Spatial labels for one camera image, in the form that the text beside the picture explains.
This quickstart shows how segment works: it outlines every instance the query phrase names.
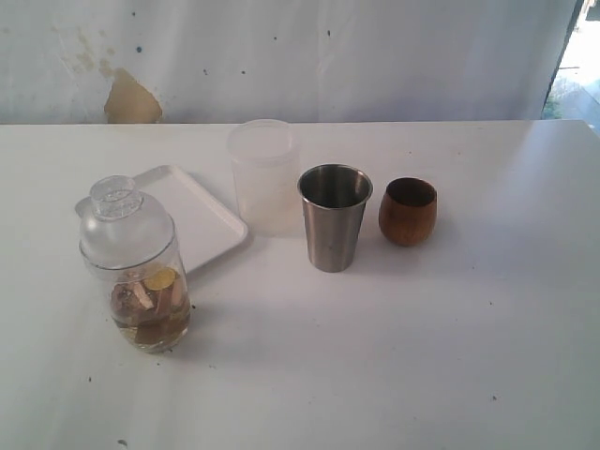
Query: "wooden cup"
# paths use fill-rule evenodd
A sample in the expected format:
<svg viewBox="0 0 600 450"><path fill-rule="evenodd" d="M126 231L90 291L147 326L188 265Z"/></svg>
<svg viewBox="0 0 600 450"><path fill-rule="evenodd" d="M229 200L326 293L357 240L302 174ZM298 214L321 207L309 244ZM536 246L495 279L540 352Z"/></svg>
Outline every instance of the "wooden cup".
<svg viewBox="0 0 600 450"><path fill-rule="evenodd" d="M412 247L433 231L438 194L426 181L399 178L387 185L379 209L379 228L394 244Z"/></svg>

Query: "plastic tray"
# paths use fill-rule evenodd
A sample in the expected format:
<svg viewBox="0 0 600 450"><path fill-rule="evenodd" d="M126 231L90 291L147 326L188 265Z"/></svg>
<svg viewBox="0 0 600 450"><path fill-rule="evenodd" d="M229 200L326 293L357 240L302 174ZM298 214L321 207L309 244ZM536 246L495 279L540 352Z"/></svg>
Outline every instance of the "plastic tray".
<svg viewBox="0 0 600 450"><path fill-rule="evenodd" d="M177 228L186 272L240 245L248 226L177 166L159 166L133 178L139 190L154 196ZM90 206L87 197L75 205L79 217Z"/></svg>

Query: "white table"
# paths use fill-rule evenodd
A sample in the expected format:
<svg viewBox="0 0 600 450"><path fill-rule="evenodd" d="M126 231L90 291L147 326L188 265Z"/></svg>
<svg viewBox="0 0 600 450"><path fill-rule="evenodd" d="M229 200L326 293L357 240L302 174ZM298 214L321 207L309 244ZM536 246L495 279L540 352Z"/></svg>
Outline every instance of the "white table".
<svg viewBox="0 0 600 450"><path fill-rule="evenodd" d="M179 164L234 207L231 129L0 127L0 448L599 448L600 141L582 122L294 126L305 167L373 180L353 266L257 238L190 280L173 352L137 352L73 206L107 174ZM439 192L412 249L377 227L402 175Z"/></svg>

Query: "stainless steel cup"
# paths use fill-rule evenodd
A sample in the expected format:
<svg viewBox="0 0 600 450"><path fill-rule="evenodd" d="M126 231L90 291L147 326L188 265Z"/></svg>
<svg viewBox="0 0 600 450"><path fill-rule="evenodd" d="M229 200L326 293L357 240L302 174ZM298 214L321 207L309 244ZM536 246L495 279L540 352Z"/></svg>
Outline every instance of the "stainless steel cup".
<svg viewBox="0 0 600 450"><path fill-rule="evenodd" d="M308 258L324 272L352 264L365 204L373 192L368 177L353 167L325 164L298 181L307 230Z"/></svg>

